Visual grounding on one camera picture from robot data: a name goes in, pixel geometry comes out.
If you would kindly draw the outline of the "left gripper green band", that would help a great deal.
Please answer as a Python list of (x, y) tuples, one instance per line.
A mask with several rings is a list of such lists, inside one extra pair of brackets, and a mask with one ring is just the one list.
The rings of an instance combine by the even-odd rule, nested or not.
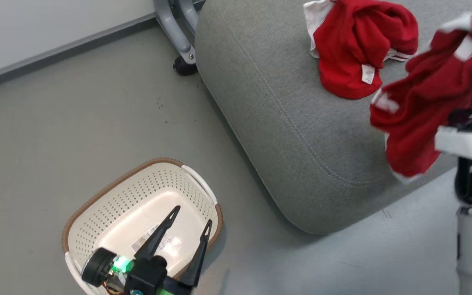
[(103, 247), (95, 250), (84, 266), (82, 280), (94, 287), (103, 286), (110, 294), (117, 295), (191, 295), (202, 273), (212, 220), (206, 223), (195, 254), (180, 280), (170, 277), (165, 258), (155, 255), (180, 209), (180, 205), (172, 209), (132, 260)]

